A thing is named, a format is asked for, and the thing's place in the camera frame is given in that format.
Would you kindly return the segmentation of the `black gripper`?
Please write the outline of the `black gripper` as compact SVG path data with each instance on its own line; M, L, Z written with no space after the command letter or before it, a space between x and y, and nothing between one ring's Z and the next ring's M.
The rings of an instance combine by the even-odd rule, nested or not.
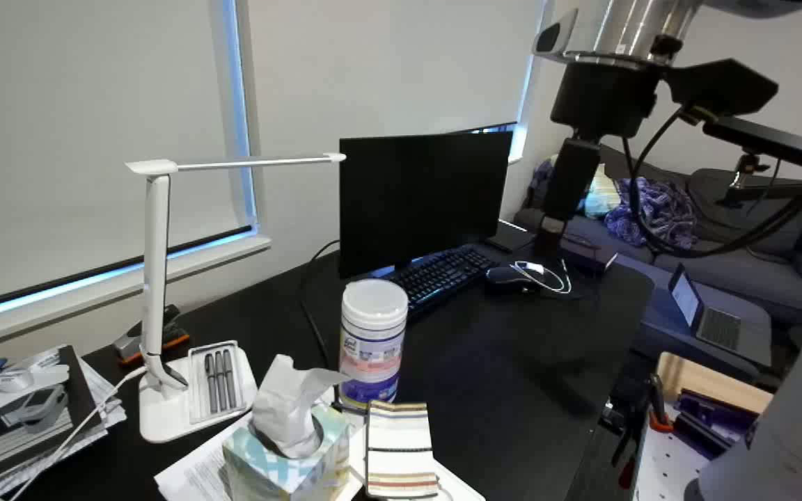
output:
M612 68L575 61L566 68L551 120L572 127L577 141L636 136L666 83L689 114L733 118L760 111L778 83L736 58L694 68Z

